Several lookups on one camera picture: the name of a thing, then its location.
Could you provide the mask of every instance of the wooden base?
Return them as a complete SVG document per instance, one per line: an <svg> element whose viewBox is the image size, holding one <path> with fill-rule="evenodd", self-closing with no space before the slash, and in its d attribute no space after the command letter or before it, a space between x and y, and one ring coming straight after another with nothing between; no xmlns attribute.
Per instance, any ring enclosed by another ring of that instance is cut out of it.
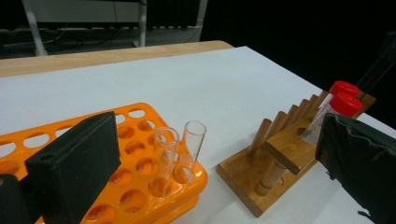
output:
<svg viewBox="0 0 396 224"><path fill-rule="evenodd" d="M254 159L247 156L248 148L222 161L217 172L255 217L260 217L291 186L296 183L315 163L312 160L299 174L287 171L281 181L262 197L255 191L265 169L274 159L267 151L258 150Z"/></svg>

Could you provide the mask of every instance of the white table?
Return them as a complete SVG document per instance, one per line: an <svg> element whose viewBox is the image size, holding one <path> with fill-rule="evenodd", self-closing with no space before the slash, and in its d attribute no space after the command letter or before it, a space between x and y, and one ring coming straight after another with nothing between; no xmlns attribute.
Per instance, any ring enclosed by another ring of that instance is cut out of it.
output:
<svg viewBox="0 0 396 224"><path fill-rule="evenodd" d="M138 102L179 132L188 120L203 122L199 161L209 181L196 207L175 223L372 223L320 163L259 218L218 176L219 162L249 146L262 119L321 92L249 48L2 77L0 90L0 134ZM396 136L368 115L360 120Z"/></svg>

